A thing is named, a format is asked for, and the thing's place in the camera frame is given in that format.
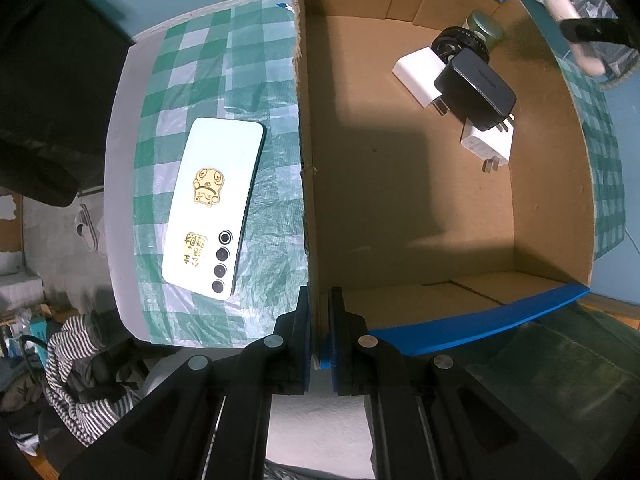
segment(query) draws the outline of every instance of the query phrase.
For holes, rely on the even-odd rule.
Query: cardboard box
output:
[[[306,241],[318,340],[341,286],[370,329],[587,285],[591,173],[556,60],[520,0],[298,0]],[[505,40],[491,67],[517,95],[511,160],[485,174],[463,123],[422,108],[392,68],[472,10]]]

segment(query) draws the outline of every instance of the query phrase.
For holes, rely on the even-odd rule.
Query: metal screw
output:
[[[440,370],[449,370],[453,366],[453,359],[446,354],[439,354],[433,358],[433,364]]]
[[[373,348],[378,344],[378,338],[373,335],[361,335],[358,338],[358,344],[363,348]]]
[[[282,343],[284,343],[284,339],[277,334],[271,334],[264,338],[264,345],[269,348],[277,348]]]
[[[194,355],[189,359],[191,370],[202,370],[207,364],[209,364],[209,360],[204,355]]]

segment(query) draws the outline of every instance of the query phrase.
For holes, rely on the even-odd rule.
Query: striped bag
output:
[[[95,356],[103,349],[91,337],[85,314],[66,320],[60,332],[47,343],[45,396],[69,431],[85,446],[97,440],[140,400],[127,386],[117,402],[99,399],[83,404],[69,394],[66,380],[74,361]]]

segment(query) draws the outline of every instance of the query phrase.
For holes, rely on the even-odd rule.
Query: green jar lid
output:
[[[500,43],[504,37],[500,23],[479,10],[474,10],[469,15],[464,27],[476,33],[489,50]]]

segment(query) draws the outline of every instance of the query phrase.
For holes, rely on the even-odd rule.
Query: gold sticker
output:
[[[193,181],[193,201],[211,207],[220,202],[220,190],[225,177],[218,170],[204,168],[196,173]]]
[[[191,264],[194,267],[198,266],[202,252],[207,246],[207,237],[197,235],[196,233],[187,233],[184,237],[184,257],[182,260],[185,264]]]

